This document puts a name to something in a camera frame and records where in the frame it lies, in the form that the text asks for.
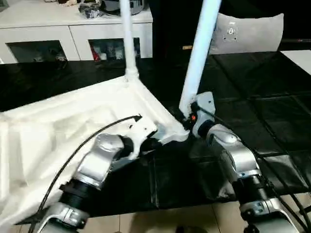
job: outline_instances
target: black table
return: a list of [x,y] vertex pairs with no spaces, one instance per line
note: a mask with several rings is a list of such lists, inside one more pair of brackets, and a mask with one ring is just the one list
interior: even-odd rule
[[[173,114],[187,59],[138,61],[140,78]],[[124,62],[80,61],[0,66],[0,110],[116,78]],[[216,115],[286,181],[292,192],[311,190],[311,76],[279,52],[209,56],[199,93],[212,91]],[[262,163],[280,194],[284,188]],[[202,140],[171,142],[111,174],[93,216],[234,200],[230,185]]]

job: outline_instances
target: tiled floor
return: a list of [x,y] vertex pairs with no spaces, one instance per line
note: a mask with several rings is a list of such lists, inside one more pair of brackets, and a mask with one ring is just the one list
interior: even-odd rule
[[[298,194],[303,206],[311,205],[309,194]],[[298,212],[289,196],[284,199]],[[240,217],[237,202],[217,203],[187,208],[140,212],[89,219],[82,233],[174,233],[176,226],[192,226],[208,233],[242,233],[246,223]],[[9,233],[27,233],[28,227],[12,228]]]

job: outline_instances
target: white pole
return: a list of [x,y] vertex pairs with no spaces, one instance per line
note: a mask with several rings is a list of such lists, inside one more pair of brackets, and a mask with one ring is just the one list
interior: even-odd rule
[[209,45],[212,40],[221,0],[204,0],[194,39],[179,109],[189,117],[190,104],[198,92]]
[[120,0],[122,24],[124,28],[124,49],[126,70],[125,75],[127,78],[138,78],[138,70],[136,67],[134,41],[132,37],[132,21],[131,9],[129,0]]

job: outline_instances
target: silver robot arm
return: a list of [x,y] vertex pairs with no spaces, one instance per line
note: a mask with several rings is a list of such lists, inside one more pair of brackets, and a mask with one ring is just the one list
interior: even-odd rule
[[240,202],[241,217],[248,223],[244,232],[298,233],[266,184],[253,152],[234,132],[222,124],[215,124],[211,115],[204,113],[210,109],[204,109],[203,101],[206,103],[201,96],[195,103],[200,115],[197,114],[198,121],[192,131],[195,136],[205,139],[220,159],[221,168]]
[[34,233],[76,233],[90,217],[90,203],[112,170],[135,160],[141,144],[156,131],[156,125],[142,118],[127,136],[100,134],[81,160],[71,180],[60,189],[60,200],[52,205],[35,227]]

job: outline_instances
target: black cable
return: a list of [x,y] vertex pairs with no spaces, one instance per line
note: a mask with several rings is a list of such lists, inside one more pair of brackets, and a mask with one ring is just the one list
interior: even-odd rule
[[[128,116],[128,117],[125,117],[125,118],[122,118],[120,120],[117,120],[109,125],[106,125],[102,128],[100,128],[99,130],[97,130],[95,133],[93,133],[91,136],[89,136],[86,140],[84,140],[84,142],[82,142],[78,148],[72,153],[72,155],[67,159],[67,161],[63,164],[63,166],[59,169],[59,171],[57,172],[57,174],[55,175],[53,181],[51,182],[50,184],[50,187],[48,188],[46,194],[44,195],[44,198],[42,199],[42,202],[40,203],[40,206],[35,214],[35,216],[37,216],[39,213],[41,213],[41,211],[43,210],[44,208],[44,205],[48,199],[48,196],[50,194],[50,192],[52,191],[58,177],[60,176],[60,174],[64,171],[64,169],[66,168],[66,166],[69,164],[69,162],[71,161],[71,159],[76,155],[76,153],[89,141],[91,140],[93,137],[95,137],[97,134],[101,133],[102,131],[116,125],[116,124],[119,124],[120,122],[123,122],[123,121],[126,121],[126,120],[129,120],[129,119],[134,119],[135,121],[138,121],[141,119],[141,116]],[[35,229],[35,221],[33,221],[30,225],[30,228],[28,230],[28,233],[33,233],[34,232],[34,229]]]
[[305,232],[309,232],[305,223],[300,219],[300,217],[295,213],[295,211],[286,203],[286,201],[275,191],[274,188],[271,189],[273,194],[276,196],[277,199],[281,202],[281,204],[290,212],[290,214],[296,219],[299,225],[303,228]]
[[[206,111],[205,109],[201,108],[200,106],[196,105],[195,107],[198,107],[202,112],[208,114],[209,116],[215,118],[216,120],[218,120],[221,124],[223,124],[224,126],[226,126],[228,129],[230,129],[232,132],[234,132],[232,130],[232,128],[224,121],[222,120],[220,117],[214,115],[213,113],[210,113],[209,111]],[[259,158],[267,165],[267,167],[272,171],[272,173],[274,173],[274,175],[277,177],[277,179],[282,183],[282,185],[284,186],[285,190],[287,191],[287,193],[289,193],[289,195],[291,196],[291,198],[294,200],[294,202],[296,203],[297,207],[299,208],[299,211],[302,213],[302,216],[305,219],[305,222],[307,224],[307,227],[305,224],[301,225],[301,222],[298,221],[298,223],[305,229],[306,228],[306,232],[311,233],[311,222],[310,219],[303,207],[303,205],[301,204],[301,202],[297,199],[297,197],[291,192],[290,188],[288,187],[288,185],[285,183],[285,181],[280,177],[280,175],[278,174],[278,172],[268,163],[268,161],[261,156],[259,153],[257,153],[254,149],[252,149],[245,141],[242,140],[241,137],[238,136],[238,138],[240,138],[240,141],[246,146],[248,147],[254,154],[256,160],[258,160]],[[299,217],[298,215],[287,205],[284,206],[292,215],[293,217],[297,220]]]

